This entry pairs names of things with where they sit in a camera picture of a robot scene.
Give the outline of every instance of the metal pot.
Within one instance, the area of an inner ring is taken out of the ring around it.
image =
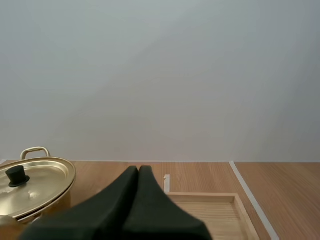
[[[44,151],[46,157],[26,159],[30,152]],[[68,160],[51,157],[44,147],[21,153],[21,160],[0,167],[0,226],[35,221],[71,206],[71,188],[76,168]]]

